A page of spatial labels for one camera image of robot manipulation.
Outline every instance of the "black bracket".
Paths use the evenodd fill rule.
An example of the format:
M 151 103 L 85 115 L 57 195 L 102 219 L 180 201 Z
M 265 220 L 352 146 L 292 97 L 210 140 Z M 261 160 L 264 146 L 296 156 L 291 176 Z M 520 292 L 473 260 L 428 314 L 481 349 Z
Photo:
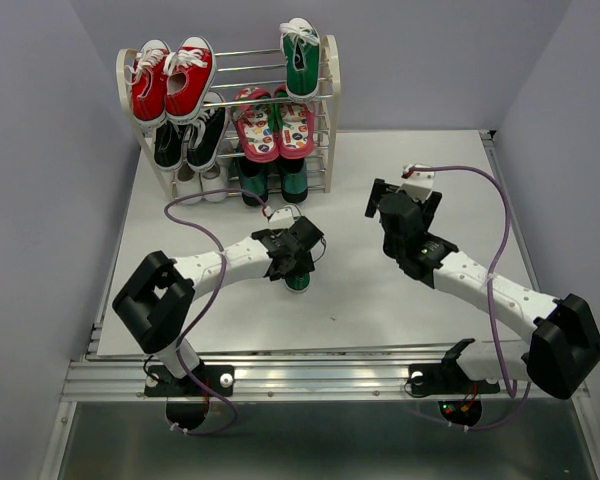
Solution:
M 145 385 L 144 395 L 150 398 L 164 397 L 203 397 L 205 393 L 188 377 L 175 378 L 169 373 L 164 365 L 151 365 L 148 369 L 151 376 L 158 378 L 156 382 L 149 382 L 154 386 Z M 214 392 L 223 397 L 233 395 L 233 384 L 223 387 L 220 377 L 225 373 L 234 378 L 235 368 L 233 365 L 206 365 L 200 364 L 192 372 L 196 378 L 207 385 Z
M 440 363 L 414 363 L 409 365 L 411 393 L 414 397 L 428 397 L 429 395 L 456 395 L 464 394 L 478 385 L 480 394 L 494 394 L 500 392 L 500 386 L 482 380 L 474 382 L 462 371 L 458 365 L 458 358 L 468 345 L 475 342 L 473 338 L 461 340 L 445 353 Z

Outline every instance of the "table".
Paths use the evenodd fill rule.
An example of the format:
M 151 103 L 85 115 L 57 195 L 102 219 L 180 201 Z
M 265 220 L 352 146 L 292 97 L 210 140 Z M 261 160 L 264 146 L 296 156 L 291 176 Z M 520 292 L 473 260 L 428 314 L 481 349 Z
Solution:
M 170 222 L 166 203 L 145 158 L 140 161 L 106 306 L 98 355 L 141 354 L 111 308 L 111 300 L 141 260 L 163 250 L 167 256 L 209 251 L 201 233 Z M 433 291 L 402 273 L 382 253 L 378 219 L 364 216 L 373 180 L 400 183 L 402 166 L 470 165 L 491 172 L 477 131 L 374 131 L 338 133 L 332 192 L 310 192 L 302 210 L 324 233 L 326 255 L 317 263 L 307 292 L 290 293 L 282 282 L 250 280 L 221 292 L 208 315 L 187 337 L 199 352 L 455 343 L 491 337 L 486 314 Z M 478 175 L 439 173 L 435 189 L 442 203 L 430 229 L 488 264 L 503 229 L 503 208 L 495 189 Z M 272 195 L 269 203 L 285 202 Z M 220 204 L 178 206 L 174 213 L 203 224 L 225 246 L 266 228 L 258 209 L 238 198 Z M 530 280 L 511 236 L 498 272 L 524 286 Z M 192 305 L 188 321 L 202 308 Z M 503 339 L 515 334 L 501 326 Z

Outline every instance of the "slipper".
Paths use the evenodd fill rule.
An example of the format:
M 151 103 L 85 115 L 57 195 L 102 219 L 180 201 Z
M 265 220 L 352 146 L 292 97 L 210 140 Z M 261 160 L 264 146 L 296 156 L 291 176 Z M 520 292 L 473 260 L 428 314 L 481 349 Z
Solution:
M 236 100 L 257 100 L 271 98 L 264 88 L 245 88 Z M 256 163 L 269 163 L 278 158 L 279 152 L 274 140 L 274 121 L 269 104 L 241 105 L 234 111 L 234 125 L 240 138 L 245 156 Z
M 280 85 L 276 98 L 288 97 L 286 87 Z M 304 158 L 313 152 L 313 124 L 315 112 L 304 103 L 276 103 L 274 105 L 279 131 L 276 144 L 280 155 L 289 160 Z

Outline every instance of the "cable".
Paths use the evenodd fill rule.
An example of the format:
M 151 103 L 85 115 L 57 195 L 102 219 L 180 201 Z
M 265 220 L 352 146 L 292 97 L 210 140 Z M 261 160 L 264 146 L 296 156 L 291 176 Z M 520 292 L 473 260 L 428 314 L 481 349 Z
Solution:
M 320 260 L 322 257 L 324 257 L 324 254 L 327 253 L 327 240 L 322 237 L 320 239 L 320 243 L 322 244 L 322 253 L 320 254 L 320 256 L 318 258 L 316 258 L 313 263 L 318 263 L 318 260 Z
M 216 246 L 218 247 L 218 250 L 220 252 L 220 274 L 218 276 L 218 282 L 216 283 L 215 287 L 213 288 L 213 291 L 211 292 L 211 295 L 209 296 L 209 300 L 207 300 L 207 303 L 204 305 L 204 307 L 202 307 L 202 310 L 200 310 L 198 315 L 196 315 L 196 317 L 193 319 L 193 321 L 182 331 L 182 333 L 176 340 L 176 356 L 178 357 L 178 361 L 180 362 L 180 365 L 186 372 L 187 376 L 191 379 L 191 381 L 193 383 L 195 383 L 196 386 L 200 390 L 207 393 L 208 395 L 211 395 L 212 397 L 217 398 L 222 403 L 227 405 L 231 409 L 233 415 L 226 424 L 224 424 L 218 428 L 214 428 L 214 429 L 207 430 L 204 432 L 190 431 L 187 429 L 180 428 L 176 424 L 171 425 L 172 429 L 177 430 L 180 433 L 183 433 L 185 435 L 201 436 L 201 435 L 212 435 L 215 433 L 220 433 L 236 423 L 236 421 L 238 420 L 238 409 L 233 404 L 233 402 L 231 402 L 231 400 L 229 400 L 228 398 L 215 392 L 214 390 L 209 388 L 207 385 L 202 383 L 202 381 L 200 381 L 193 374 L 193 372 L 189 369 L 189 367 L 187 367 L 187 364 L 185 363 L 184 359 L 182 358 L 182 353 L 180 352 L 180 346 L 182 345 L 182 342 L 184 341 L 185 337 L 189 334 L 189 332 L 193 329 L 193 327 L 195 327 L 196 324 L 200 320 L 202 320 L 202 317 L 204 317 L 206 315 L 206 313 L 209 311 L 209 309 L 213 305 L 213 302 L 215 302 L 218 294 L 220 293 L 220 289 L 222 288 L 222 282 L 224 282 L 224 277 L 227 272 L 227 259 L 223 255 L 224 247 L 222 246 L 222 243 L 220 242 L 218 237 L 216 237 L 210 230 L 208 230 L 207 228 L 205 228 L 202 225 L 199 225 L 197 223 L 193 223 L 193 222 L 189 222 L 187 220 L 183 220 L 181 218 L 177 218 L 177 217 L 173 216 L 169 210 L 171 209 L 171 207 L 178 205 L 186 200 L 190 200 L 192 198 L 202 197 L 204 195 L 209 195 L 209 194 L 214 194 L 214 193 L 225 193 L 225 192 L 226 193 L 242 193 L 242 194 L 245 194 L 245 195 L 255 198 L 258 201 L 258 203 L 260 203 L 260 205 L 262 206 L 263 215 L 266 216 L 266 214 L 264 213 L 264 209 L 267 207 L 267 205 L 262 201 L 262 199 L 259 196 L 257 196 L 255 193 L 249 192 L 248 190 L 243 190 L 241 188 L 221 188 L 218 190 L 211 190 L 209 192 L 193 193 L 191 195 L 186 195 L 184 197 L 176 198 L 175 200 L 167 203 L 167 205 L 165 205 L 165 207 L 164 207 L 164 214 L 166 215 L 166 217 L 169 220 L 171 220 L 175 223 L 178 223 L 180 225 L 195 228 L 196 230 L 199 230 L 200 232 L 204 233 L 206 236 L 208 236 L 211 239 L 211 241 L 213 243 L 216 244 Z
M 408 178 L 413 172 L 450 172 L 450 171 L 465 171 L 477 173 L 478 175 L 486 178 L 491 182 L 491 184 L 496 187 L 498 193 L 500 194 L 500 199 L 502 200 L 502 204 L 504 205 L 504 233 L 502 235 L 502 240 L 500 242 L 500 246 L 493 256 L 493 260 L 489 264 L 489 268 L 487 269 L 487 310 L 489 313 L 489 323 L 491 324 L 491 334 L 493 336 L 493 343 L 496 349 L 496 356 L 498 357 L 498 363 L 500 364 L 500 371 L 502 372 L 502 379 L 504 380 L 505 388 L 507 389 L 507 393 L 511 398 L 516 397 L 516 393 L 518 391 L 518 382 L 513 380 L 512 383 L 509 377 L 509 371 L 507 370 L 507 364 L 504 361 L 504 354 L 502 353 L 502 346 L 500 345 L 500 335 L 498 334 L 498 324 L 496 320 L 496 308 L 495 308 L 495 300 L 493 298 L 493 272 L 496 269 L 496 265 L 502 256 L 502 252 L 504 252 L 505 247 L 507 246 L 507 241 L 509 239 L 509 229 L 511 227 L 511 208 L 509 206 L 509 199 L 507 198 L 507 194 L 502 188 L 502 186 L 497 182 L 495 178 L 489 175 L 487 172 L 480 170 L 475 167 L 467 167 L 464 165 L 452 165 L 448 167 L 411 167 L 409 171 L 405 174 L 403 178 Z
M 418 417 L 426 418 L 427 420 L 431 420 L 432 422 L 436 422 L 441 425 L 446 425 L 448 427 L 458 428 L 458 429 L 461 429 L 464 431 L 485 432 L 487 430 L 493 430 L 494 428 L 501 427 L 502 425 L 510 422 L 515 417 L 517 417 L 520 414 L 522 407 L 525 405 L 527 398 L 529 398 L 529 392 L 531 392 L 531 382 L 527 383 L 527 388 L 525 388 L 524 394 L 520 398 L 520 401 L 516 405 L 516 408 L 514 408 L 513 411 L 509 415 L 505 416 L 504 418 L 502 418 L 496 422 L 489 423 L 488 425 L 475 425 L 473 427 L 468 427 L 466 425 L 459 425 L 457 423 L 452 423 L 452 422 L 450 422 L 448 420 L 444 420 L 442 418 L 432 417 L 431 415 L 421 413 L 418 410 L 408 409 L 408 411 L 410 413 L 413 413 L 414 415 L 417 415 Z
M 164 380 L 162 380 L 160 377 L 158 377 L 155 373 L 151 373 L 148 370 L 147 365 L 149 365 L 149 362 L 151 361 L 151 359 L 153 357 L 154 357 L 154 355 L 149 355 L 147 357 L 147 359 L 144 361 L 144 364 L 142 365 L 142 370 L 144 371 L 144 373 L 147 377 L 152 378 L 156 383 L 167 383 Z

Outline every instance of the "white wall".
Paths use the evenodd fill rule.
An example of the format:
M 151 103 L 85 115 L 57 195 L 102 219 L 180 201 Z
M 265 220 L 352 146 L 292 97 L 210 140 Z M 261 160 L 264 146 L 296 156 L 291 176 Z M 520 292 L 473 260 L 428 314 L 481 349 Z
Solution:
M 0 480 L 37 477 L 102 293 L 132 174 L 114 93 L 67 1 L 0 0 Z
M 542 288 L 600 329 L 600 0 L 574 0 L 496 138 Z M 588 380 L 600 419 L 600 365 Z
M 71 0 L 104 64 L 151 38 L 274 48 L 294 16 L 338 41 L 341 128 L 497 128 L 569 0 Z M 284 71 L 274 77 L 284 79 Z

